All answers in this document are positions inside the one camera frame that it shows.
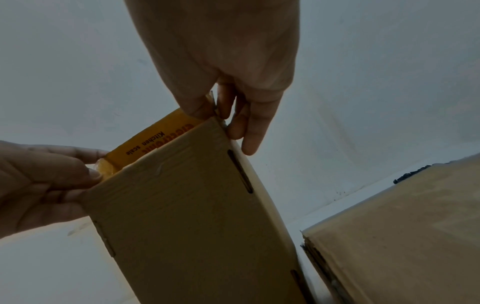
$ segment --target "hand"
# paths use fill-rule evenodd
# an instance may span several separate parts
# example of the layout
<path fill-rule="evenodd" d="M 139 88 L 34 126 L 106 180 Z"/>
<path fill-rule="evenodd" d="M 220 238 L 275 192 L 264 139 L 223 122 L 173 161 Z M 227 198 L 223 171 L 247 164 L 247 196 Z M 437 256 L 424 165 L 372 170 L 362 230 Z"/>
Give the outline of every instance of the hand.
<path fill-rule="evenodd" d="M 79 201 L 101 176 L 85 164 L 105 154 L 0 141 L 0 238 L 86 216 Z"/>
<path fill-rule="evenodd" d="M 189 115 L 214 114 L 205 95 L 218 83 L 227 129 L 258 149 L 292 83 L 299 44 L 299 0 L 126 0 L 156 68 Z"/>

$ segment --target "box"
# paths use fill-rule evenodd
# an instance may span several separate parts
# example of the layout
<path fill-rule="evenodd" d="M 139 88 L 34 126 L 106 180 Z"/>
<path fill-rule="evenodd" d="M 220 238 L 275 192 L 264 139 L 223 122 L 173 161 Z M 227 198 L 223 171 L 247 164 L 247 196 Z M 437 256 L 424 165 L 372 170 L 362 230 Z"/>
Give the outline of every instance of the box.
<path fill-rule="evenodd" d="M 141 304 L 310 299 L 289 234 L 239 151 L 211 118 L 87 193 Z"/>
<path fill-rule="evenodd" d="M 434 165 L 303 235 L 337 303 L 480 303 L 480 155 Z"/>

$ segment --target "white wall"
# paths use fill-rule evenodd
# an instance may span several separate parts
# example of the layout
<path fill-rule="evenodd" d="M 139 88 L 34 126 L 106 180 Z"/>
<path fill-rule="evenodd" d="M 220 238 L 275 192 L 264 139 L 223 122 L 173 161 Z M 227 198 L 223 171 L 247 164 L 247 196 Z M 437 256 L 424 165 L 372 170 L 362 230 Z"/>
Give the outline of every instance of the white wall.
<path fill-rule="evenodd" d="M 478 0 L 303 0 L 301 13 L 295 82 L 251 158 L 291 227 L 480 141 Z M 177 107 L 121 1 L 3 1 L 0 38 L 0 139 L 112 149 Z M 134 301 L 92 229 L 67 236 L 80 223 L 4 241 L 0 301 Z"/>

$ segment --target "open cardboard box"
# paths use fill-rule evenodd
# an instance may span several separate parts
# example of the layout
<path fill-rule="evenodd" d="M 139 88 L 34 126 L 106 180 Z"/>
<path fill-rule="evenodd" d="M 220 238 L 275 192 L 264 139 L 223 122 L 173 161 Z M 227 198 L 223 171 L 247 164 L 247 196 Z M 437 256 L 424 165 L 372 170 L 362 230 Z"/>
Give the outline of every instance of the open cardboard box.
<path fill-rule="evenodd" d="M 311 301 L 285 225 L 217 118 L 147 152 L 83 202 L 141 304 Z"/>
<path fill-rule="evenodd" d="M 423 170 L 303 235 L 337 303 L 480 303 L 480 154 Z"/>

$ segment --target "cardboard side panel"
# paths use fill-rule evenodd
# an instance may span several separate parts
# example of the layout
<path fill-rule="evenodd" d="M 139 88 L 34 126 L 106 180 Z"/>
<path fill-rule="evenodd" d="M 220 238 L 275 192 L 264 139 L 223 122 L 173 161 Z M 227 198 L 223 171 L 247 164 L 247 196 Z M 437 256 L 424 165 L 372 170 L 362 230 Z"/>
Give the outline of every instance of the cardboard side panel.
<path fill-rule="evenodd" d="M 297 259 L 231 149 L 210 119 L 88 193 L 85 208 L 142 304 L 305 302 Z"/>
<path fill-rule="evenodd" d="M 480 155 L 303 232 L 355 303 L 479 303 Z"/>

